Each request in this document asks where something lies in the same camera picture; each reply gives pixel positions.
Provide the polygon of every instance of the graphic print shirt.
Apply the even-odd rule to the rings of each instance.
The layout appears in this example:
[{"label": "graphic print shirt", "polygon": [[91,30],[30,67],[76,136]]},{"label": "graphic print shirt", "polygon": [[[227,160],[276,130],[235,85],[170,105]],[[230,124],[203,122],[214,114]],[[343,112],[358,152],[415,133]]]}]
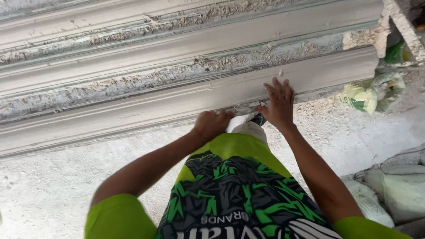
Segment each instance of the graphic print shirt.
[{"label": "graphic print shirt", "polygon": [[[261,140],[227,133],[189,156],[171,190],[158,228],[136,197],[121,194],[91,208],[85,237],[342,238],[336,229],[344,238],[370,238],[371,234],[366,233],[369,228],[374,233],[381,231],[381,235],[387,232],[389,238],[404,238],[364,218],[341,221],[333,226],[327,221]],[[356,236],[358,232],[351,230],[350,225],[363,225],[366,234]]]}]

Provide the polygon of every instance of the sack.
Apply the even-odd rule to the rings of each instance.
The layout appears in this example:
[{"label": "sack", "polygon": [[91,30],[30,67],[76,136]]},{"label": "sack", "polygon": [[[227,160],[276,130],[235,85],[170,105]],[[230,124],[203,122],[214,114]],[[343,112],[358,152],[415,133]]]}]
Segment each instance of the sack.
[{"label": "sack", "polygon": [[355,180],[344,180],[344,184],[356,200],[357,205],[362,211],[365,218],[380,223],[389,228],[394,227],[393,220],[390,215],[379,205],[378,199],[375,197],[374,191],[368,186],[363,185]]},{"label": "sack", "polygon": [[390,72],[345,85],[344,92],[336,98],[356,110],[372,114],[375,110],[387,111],[405,88],[400,73]]},{"label": "sack", "polygon": [[425,217],[425,167],[399,165],[368,172],[365,181],[383,194],[395,223]]}]

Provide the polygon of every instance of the hand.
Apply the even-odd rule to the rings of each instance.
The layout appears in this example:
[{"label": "hand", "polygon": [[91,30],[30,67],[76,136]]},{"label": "hand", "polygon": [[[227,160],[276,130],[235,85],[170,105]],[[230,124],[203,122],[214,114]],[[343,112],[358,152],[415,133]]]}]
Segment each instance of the hand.
[{"label": "hand", "polygon": [[220,110],[218,114],[214,111],[204,111],[199,114],[191,132],[207,143],[224,133],[232,118],[232,111]]},{"label": "hand", "polygon": [[291,128],[296,128],[292,116],[294,111],[294,90],[289,86],[289,80],[284,80],[283,85],[276,77],[272,79],[273,86],[264,83],[264,87],[270,96],[270,107],[255,106],[255,110],[272,125],[283,133]]}]

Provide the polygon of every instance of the concrete floor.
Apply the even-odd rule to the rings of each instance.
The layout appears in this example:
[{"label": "concrete floor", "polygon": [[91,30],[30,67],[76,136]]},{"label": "concrete floor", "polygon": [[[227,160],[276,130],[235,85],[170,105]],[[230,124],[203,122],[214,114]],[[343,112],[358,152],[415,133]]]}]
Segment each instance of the concrete floor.
[{"label": "concrete floor", "polygon": [[[425,72],[405,76],[403,99],[390,112],[370,116],[322,99],[295,106],[295,123],[339,175],[355,173],[425,142]],[[0,165],[0,238],[82,238],[95,189],[135,158],[179,136],[192,125],[150,129],[128,137],[9,159]],[[263,126],[270,149],[305,187],[284,138]],[[183,161],[140,197],[158,224]]]}]

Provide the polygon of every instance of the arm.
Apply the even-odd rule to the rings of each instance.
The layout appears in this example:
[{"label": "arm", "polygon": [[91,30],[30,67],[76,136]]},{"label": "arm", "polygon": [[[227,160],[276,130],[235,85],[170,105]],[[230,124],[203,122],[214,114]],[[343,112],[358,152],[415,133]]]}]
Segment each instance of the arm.
[{"label": "arm", "polygon": [[276,77],[272,81],[274,87],[264,83],[270,96],[270,107],[257,106],[256,110],[276,126],[287,140],[319,208],[331,223],[349,216],[364,217],[344,183],[293,123],[294,91],[289,86],[289,80],[285,80],[283,85]]},{"label": "arm", "polygon": [[107,178],[96,190],[91,206],[118,194],[140,196],[176,163],[223,133],[232,118],[230,112],[202,112],[191,132],[134,160]]}]

